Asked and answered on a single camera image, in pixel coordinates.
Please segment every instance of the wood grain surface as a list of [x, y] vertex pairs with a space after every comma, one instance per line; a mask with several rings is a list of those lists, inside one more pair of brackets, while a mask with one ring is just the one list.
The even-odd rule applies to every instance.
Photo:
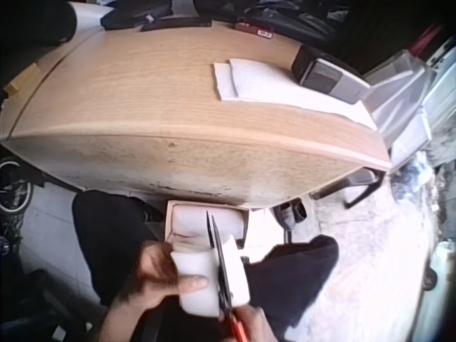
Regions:
[[[362, 125], [287, 105], [218, 98], [214, 62], [247, 58], [290, 68], [299, 46], [219, 23], [100, 31], [39, 85], [5, 143], [74, 185], [253, 207], [280, 203], [362, 166], [387, 170], [381, 136]], [[75, 174], [62, 160], [82, 171]]]
[[223, 142], [132, 136], [21, 138], [17, 155], [69, 184], [270, 207], [358, 168], [340, 160]]
[[27, 75], [27, 79], [21, 84], [20, 91], [10, 94], [9, 99], [5, 101], [0, 115], [0, 140], [7, 139], [10, 136], [15, 124], [19, 120], [19, 116], [21, 116], [27, 103], [32, 99], [34, 92], [39, 89], [41, 82], [50, 75], [50, 72], [71, 51], [99, 30], [99, 28], [90, 28], [75, 33], [75, 36], [68, 43], [46, 54], [36, 63], [36, 68], [33, 68], [30, 75]]

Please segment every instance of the white foam sheet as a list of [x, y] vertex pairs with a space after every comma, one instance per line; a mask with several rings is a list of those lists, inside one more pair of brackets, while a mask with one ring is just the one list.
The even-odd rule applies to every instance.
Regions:
[[[232, 293], [232, 305], [242, 306], [250, 301], [249, 285], [244, 266], [233, 236], [228, 236], [222, 245], [229, 290]], [[219, 317], [218, 298], [218, 257], [214, 249], [197, 252], [176, 248], [171, 257], [179, 275], [200, 274], [206, 276], [209, 284], [205, 289], [180, 296], [182, 309], [193, 315], [204, 317]]]
[[222, 100], [292, 105], [342, 115], [373, 130], [377, 129], [361, 101], [350, 105], [329, 95], [301, 87], [290, 71], [267, 63], [238, 58], [230, 59], [229, 62], [230, 64], [214, 64], [217, 89]]
[[220, 234], [230, 234], [235, 239], [244, 237], [244, 218], [240, 210], [199, 205], [175, 205], [172, 209], [171, 230], [188, 237], [206, 237], [206, 211], [214, 215]]

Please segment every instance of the red object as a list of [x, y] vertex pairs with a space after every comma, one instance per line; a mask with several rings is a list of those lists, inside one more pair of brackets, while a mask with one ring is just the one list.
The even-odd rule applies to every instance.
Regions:
[[272, 28], [260, 27], [252, 23], [247, 23], [246, 21], [240, 21], [236, 23], [234, 29], [242, 32], [255, 34], [266, 39], [272, 39], [274, 32]]
[[421, 53], [432, 43], [432, 40], [443, 30], [442, 25], [432, 24], [424, 31], [420, 38], [408, 49], [414, 57], [419, 57]]
[[231, 317], [231, 333], [237, 342], [249, 342], [242, 322], [238, 321], [234, 315]]

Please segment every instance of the leg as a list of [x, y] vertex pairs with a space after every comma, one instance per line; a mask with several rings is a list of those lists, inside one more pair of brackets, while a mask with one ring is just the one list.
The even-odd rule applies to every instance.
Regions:
[[250, 304], [264, 309], [279, 340], [314, 302], [337, 258], [336, 240], [320, 235], [308, 244], [278, 246], [264, 261], [246, 265]]
[[108, 306], [122, 289], [141, 244], [156, 238], [144, 225], [143, 208], [126, 196], [79, 193], [73, 201], [73, 217], [93, 288]]

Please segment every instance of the person's left hand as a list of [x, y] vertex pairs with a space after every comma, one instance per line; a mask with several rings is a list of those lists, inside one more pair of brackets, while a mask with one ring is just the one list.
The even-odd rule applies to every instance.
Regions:
[[130, 275], [118, 300], [141, 311], [155, 308], [166, 296], [187, 294], [203, 289], [204, 276], [178, 276], [171, 258], [172, 246], [163, 242], [146, 242], [136, 270]]

